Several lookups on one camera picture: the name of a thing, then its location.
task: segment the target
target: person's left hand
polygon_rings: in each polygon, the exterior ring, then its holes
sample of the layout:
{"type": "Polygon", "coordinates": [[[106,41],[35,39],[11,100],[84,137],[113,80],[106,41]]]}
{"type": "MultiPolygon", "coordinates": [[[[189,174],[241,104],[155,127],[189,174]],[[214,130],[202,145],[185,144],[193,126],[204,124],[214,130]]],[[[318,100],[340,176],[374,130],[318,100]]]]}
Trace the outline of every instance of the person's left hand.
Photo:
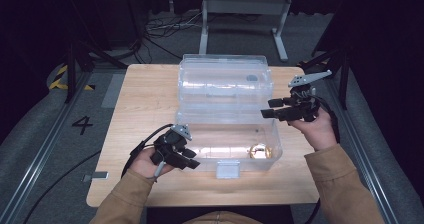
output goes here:
{"type": "MultiPolygon", "coordinates": [[[[152,160],[150,160],[150,157],[153,155],[153,153],[155,153],[155,148],[152,147],[142,150],[131,164],[130,169],[142,175],[143,177],[153,177],[156,169],[158,168],[158,166],[153,164],[152,160]]],[[[173,169],[173,166],[165,164],[159,176],[168,173],[173,169]]]]}

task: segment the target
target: floor tape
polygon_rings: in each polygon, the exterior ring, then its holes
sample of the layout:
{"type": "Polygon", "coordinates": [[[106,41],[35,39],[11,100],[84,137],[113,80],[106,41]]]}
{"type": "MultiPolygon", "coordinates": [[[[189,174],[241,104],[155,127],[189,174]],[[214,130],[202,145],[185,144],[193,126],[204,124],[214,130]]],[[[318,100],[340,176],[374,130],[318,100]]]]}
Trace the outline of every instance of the floor tape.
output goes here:
{"type": "MultiPolygon", "coordinates": [[[[68,70],[68,65],[63,64],[62,67],[59,69],[59,71],[57,72],[54,80],[52,81],[52,83],[50,84],[49,89],[63,89],[63,90],[67,90],[68,89],[68,85],[67,84],[61,84],[60,80],[62,79],[63,75],[65,74],[65,72],[68,70]]],[[[84,87],[84,90],[86,91],[94,91],[96,89],[96,85],[86,85],[84,87]]]]}

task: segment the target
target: person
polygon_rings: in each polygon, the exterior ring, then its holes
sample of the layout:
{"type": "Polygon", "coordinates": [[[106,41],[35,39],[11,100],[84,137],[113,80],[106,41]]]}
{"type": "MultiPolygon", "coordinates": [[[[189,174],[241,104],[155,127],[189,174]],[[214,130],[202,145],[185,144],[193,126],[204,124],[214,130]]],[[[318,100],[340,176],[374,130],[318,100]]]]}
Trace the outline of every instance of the person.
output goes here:
{"type": "MultiPolygon", "coordinates": [[[[362,185],[358,172],[346,152],[337,143],[330,115],[319,109],[313,122],[290,121],[300,130],[314,153],[305,155],[329,223],[384,223],[371,193],[362,185]]],[[[144,204],[154,184],[155,166],[150,156],[154,149],[143,150],[127,173],[99,206],[90,223],[139,223],[144,204]]],[[[165,165],[160,175],[173,169],[165,165]]],[[[225,212],[218,215],[225,223],[259,223],[249,217],[225,212]]],[[[215,213],[186,223],[211,223],[215,213]]]]}

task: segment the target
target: jacket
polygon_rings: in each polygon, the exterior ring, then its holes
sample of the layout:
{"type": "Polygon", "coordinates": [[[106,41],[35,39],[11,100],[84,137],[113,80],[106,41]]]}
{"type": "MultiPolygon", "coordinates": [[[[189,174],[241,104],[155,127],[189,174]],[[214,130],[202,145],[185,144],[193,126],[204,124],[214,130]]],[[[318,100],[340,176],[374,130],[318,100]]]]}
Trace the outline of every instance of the jacket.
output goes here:
{"type": "MultiPolygon", "coordinates": [[[[329,223],[384,223],[371,193],[362,185],[358,172],[340,145],[305,156],[329,223]]],[[[99,206],[95,223],[140,223],[153,181],[128,170],[99,206]]],[[[214,212],[185,224],[257,224],[249,217],[231,212],[214,212]]]]}

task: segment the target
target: number 4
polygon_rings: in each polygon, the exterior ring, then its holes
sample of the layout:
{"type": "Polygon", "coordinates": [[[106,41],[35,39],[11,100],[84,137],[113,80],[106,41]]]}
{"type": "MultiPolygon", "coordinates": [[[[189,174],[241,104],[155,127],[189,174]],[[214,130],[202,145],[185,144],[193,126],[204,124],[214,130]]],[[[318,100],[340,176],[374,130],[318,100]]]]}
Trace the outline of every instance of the number 4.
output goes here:
{"type": "Polygon", "coordinates": [[[90,117],[84,116],[83,118],[79,119],[78,121],[72,123],[72,126],[82,127],[80,135],[84,135],[85,128],[93,126],[93,124],[88,123],[89,120],[90,120],[90,117]]]}

